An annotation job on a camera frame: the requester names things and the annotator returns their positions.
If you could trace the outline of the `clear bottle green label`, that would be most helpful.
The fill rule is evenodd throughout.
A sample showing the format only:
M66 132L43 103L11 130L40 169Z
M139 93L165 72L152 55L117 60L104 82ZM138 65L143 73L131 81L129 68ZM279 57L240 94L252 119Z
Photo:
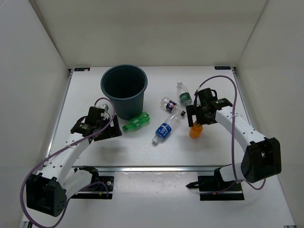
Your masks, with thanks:
M177 82L177 93L180 99L180 103L183 107L192 105L192 98L190 96L190 93L187 87L181 81Z

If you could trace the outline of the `orange plastic bottle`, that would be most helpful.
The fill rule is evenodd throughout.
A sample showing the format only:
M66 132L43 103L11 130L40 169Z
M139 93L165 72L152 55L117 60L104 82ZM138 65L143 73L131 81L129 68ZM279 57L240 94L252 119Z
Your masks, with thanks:
M203 126L197 122L195 122L193 124L193 126L190 128L190 131L189 131L189 136L192 138L192 139L196 139L196 138L199 138L201 133L203 132Z

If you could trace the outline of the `green plastic bottle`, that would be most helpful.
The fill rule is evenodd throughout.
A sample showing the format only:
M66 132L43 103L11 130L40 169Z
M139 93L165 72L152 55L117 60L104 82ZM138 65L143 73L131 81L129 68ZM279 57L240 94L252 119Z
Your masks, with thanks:
M135 131L145 125L150 121L150 116L147 112L142 112L139 116L134 117L128 121L126 125L122 127L124 132Z

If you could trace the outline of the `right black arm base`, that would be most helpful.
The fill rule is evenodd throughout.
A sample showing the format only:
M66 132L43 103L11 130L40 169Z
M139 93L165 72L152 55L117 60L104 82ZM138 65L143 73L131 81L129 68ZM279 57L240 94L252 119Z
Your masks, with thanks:
M198 176L198 180L186 185L187 189L198 189L200 201L239 201L244 200L241 183L236 180L223 181L219 168L213 175Z

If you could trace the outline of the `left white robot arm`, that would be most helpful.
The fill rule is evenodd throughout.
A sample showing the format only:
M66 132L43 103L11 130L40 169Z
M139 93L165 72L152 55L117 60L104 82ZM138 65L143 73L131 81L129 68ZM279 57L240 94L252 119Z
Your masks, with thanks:
M57 217L66 207L68 199L80 190L98 188L100 179L95 167L73 168L73 165L91 142L122 135L117 116L110 116L108 109L106 104L91 106L88 115L80 118L70 130L64 151L27 178L28 208Z

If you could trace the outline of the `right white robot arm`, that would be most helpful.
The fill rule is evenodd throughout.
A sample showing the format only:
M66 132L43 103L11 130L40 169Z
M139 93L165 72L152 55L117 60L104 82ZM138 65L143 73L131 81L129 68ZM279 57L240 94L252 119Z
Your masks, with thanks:
M255 130L241 116L233 113L233 104L226 98L219 99L217 92L207 88L196 93L194 104L186 107L189 127L220 124L238 142L244 151L241 163L218 169L213 178L214 186L226 189L231 181L255 183L278 175L282 171L281 147L276 138L267 138Z

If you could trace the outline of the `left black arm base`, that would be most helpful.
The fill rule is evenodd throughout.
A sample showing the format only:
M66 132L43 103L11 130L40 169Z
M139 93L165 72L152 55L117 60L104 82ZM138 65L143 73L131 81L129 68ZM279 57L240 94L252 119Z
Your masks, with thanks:
M91 174L89 187L81 189L74 194L72 199L89 200L111 200L114 190L114 176L111 174L102 174L97 168L92 166L81 166L74 168L74 171L85 171Z

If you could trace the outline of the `dark green plastic bin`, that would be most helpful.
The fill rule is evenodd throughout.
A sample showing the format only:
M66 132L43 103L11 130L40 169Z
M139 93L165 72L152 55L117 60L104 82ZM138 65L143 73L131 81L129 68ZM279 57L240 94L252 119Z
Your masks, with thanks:
M144 92L148 85L146 73L134 65L117 65L102 76L100 87L111 100L118 117L129 120L143 112Z

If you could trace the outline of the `clear Pepsi bottle black cap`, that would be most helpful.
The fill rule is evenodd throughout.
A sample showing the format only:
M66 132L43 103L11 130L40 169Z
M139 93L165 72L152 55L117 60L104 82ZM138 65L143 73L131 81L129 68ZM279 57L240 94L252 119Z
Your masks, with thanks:
M172 114L179 114L182 117L186 115L186 112L184 111L183 107L173 100L171 100L169 97L165 96L161 99L160 102L161 108L172 113Z

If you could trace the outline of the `right black table label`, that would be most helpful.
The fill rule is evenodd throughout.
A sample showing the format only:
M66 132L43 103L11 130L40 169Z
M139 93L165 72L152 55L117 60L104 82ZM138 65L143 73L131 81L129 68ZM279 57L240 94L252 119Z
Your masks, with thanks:
M214 66L215 70L231 70L230 66Z

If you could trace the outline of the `black table label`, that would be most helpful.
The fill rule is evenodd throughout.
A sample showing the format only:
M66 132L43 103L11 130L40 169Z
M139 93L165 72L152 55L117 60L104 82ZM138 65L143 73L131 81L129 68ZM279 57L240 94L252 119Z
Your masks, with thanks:
M214 66L215 70L231 70L230 66Z
M90 71L89 67L76 67L74 68L74 72L87 72Z

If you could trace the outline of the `clear bottle blue label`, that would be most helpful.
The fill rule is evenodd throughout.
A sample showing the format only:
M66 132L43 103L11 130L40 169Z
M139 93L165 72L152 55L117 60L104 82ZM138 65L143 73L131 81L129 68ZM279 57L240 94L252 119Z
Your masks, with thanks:
M169 117L156 130L152 142L157 145L158 143L165 141L172 131L179 126L184 115L184 111L170 114Z

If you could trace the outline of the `left black table label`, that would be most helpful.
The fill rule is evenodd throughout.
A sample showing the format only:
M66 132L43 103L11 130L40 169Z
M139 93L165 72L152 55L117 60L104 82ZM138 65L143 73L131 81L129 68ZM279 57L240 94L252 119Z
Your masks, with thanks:
M74 72L87 72L90 71L89 67L76 67L74 68Z

